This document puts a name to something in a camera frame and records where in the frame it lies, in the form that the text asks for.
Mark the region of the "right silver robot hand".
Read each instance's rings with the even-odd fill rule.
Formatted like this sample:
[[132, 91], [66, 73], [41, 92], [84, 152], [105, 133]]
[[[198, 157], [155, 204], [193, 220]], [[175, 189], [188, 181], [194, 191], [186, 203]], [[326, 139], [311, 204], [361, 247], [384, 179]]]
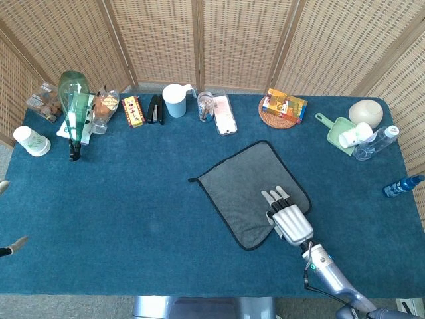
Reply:
[[262, 190], [261, 194], [271, 207], [266, 218], [281, 239], [292, 246], [300, 246], [313, 238], [313, 227], [280, 186], [276, 186], [275, 190]]

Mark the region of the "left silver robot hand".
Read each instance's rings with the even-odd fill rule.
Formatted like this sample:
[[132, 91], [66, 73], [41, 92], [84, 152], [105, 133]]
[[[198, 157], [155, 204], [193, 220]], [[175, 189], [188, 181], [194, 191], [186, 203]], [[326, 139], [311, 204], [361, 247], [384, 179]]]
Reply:
[[[9, 182], [7, 180], [1, 181], [1, 183], [0, 183], [1, 194], [3, 194], [6, 191], [8, 186], [9, 186]], [[28, 236], [24, 236], [24, 237], [17, 239], [14, 243], [10, 244], [7, 247], [1, 247], [1, 257], [12, 255], [13, 253], [15, 253], [16, 251], [21, 249], [26, 244], [28, 239], [29, 239]]]

